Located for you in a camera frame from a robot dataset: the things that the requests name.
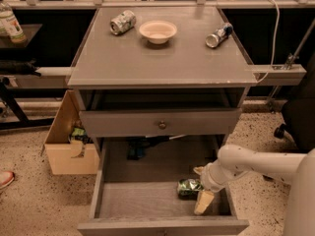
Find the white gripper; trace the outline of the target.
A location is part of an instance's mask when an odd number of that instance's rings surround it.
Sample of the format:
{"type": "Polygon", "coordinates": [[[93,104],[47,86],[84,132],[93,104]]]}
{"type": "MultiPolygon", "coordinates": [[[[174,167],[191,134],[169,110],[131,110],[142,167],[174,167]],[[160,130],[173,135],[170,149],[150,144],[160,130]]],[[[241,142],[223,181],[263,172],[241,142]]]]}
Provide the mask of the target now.
{"type": "Polygon", "coordinates": [[[237,180],[247,174],[247,171],[239,170],[235,166],[224,165],[218,159],[215,162],[208,163],[205,167],[194,167],[193,171],[201,175],[201,183],[206,189],[206,191],[198,193],[194,208],[196,215],[201,215],[206,211],[215,197],[214,193],[222,190],[228,182],[237,180]]]}

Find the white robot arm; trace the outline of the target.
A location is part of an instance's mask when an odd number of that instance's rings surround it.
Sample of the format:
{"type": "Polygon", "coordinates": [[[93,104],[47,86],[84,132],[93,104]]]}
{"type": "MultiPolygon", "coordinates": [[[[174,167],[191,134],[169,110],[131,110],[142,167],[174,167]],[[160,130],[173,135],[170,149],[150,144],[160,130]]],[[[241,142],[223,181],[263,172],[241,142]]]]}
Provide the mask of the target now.
{"type": "Polygon", "coordinates": [[[194,213],[203,214],[228,182],[256,172],[290,186],[283,236],[315,236],[315,149],[307,153],[258,152],[237,145],[219,149],[218,158],[196,167],[203,190],[194,213]]]}

